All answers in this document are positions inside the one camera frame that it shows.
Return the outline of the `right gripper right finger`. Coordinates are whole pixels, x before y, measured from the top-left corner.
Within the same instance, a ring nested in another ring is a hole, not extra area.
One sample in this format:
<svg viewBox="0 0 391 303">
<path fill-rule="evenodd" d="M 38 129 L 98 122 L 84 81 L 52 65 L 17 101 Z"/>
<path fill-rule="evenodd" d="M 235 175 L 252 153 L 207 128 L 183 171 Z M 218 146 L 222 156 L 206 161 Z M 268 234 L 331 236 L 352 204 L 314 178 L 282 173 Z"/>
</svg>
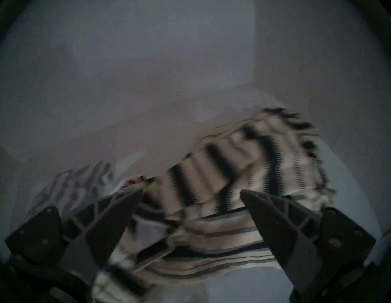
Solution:
<svg viewBox="0 0 391 303">
<path fill-rule="evenodd" d="M 362 267 L 376 239 L 343 212 L 318 212 L 296 200 L 241 190 L 258 232 L 294 286 L 292 293 L 336 293 Z"/>
</svg>

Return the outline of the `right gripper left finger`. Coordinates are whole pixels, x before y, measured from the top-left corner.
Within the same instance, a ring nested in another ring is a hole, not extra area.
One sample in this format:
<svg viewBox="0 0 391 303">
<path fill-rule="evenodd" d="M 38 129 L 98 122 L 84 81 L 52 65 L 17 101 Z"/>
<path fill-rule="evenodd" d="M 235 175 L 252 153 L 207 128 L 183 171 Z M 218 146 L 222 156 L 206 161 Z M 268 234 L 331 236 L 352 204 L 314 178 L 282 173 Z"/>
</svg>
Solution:
<svg viewBox="0 0 391 303">
<path fill-rule="evenodd" d="M 117 193 L 60 215 L 48 206 L 5 240 L 6 265 L 58 286 L 90 286 L 119 243 L 143 190 Z"/>
</svg>

